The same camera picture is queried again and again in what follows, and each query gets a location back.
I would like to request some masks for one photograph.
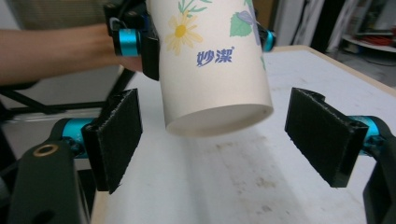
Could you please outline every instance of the white paper cup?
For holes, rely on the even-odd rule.
[[[229,133],[272,113],[251,1],[151,0],[148,7],[161,41],[169,133]]]

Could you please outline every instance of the yellow flower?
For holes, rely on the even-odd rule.
[[[196,20],[196,16],[188,17],[188,11],[180,13],[178,19],[174,16],[169,20],[169,26],[174,30],[174,32],[165,38],[165,43],[167,44],[167,50],[174,50],[176,55],[180,54],[181,45],[187,45],[193,48],[192,41],[201,43],[203,39],[200,35],[193,32],[192,30],[197,27],[197,25],[192,25]]]

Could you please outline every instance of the black cable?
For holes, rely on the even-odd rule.
[[[298,33],[298,31],[300,30],[301,24],[302,24],[303,19],[304,19],[305,9],[306,9],[306,6],[308,6],[309,2],[310,2],[310,0],[304,0],[304,3],[303,3],[303,10],[302,10],[302,12],[301,12],[301,14],[300,14],[300,19],[298,20],[296,30],[294,31],[293,39],[290,41],[290,44],[291,44],[291,45],[293,45],[294,40],[295,40],[295,38],[296,38],[296,36],[297,36],[297,33]]]

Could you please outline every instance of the white table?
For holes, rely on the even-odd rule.
[[[308,47],[265,54],[275,113],[240,132],[183,138],[165,131],[160,84],[138,88],[144,132],[121,186],[99,192],[92,223],[365,223],[362,191],[375,161],[359,157],[331,189],[284,131],[291,87],[317,91],[346,115],[373,115],[395,133],[396,91]]]

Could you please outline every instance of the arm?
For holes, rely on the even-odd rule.
[[[142,70],[140,58],[116,56],[104,24],[54,31],[0,30],[0,86],[115,64]]]

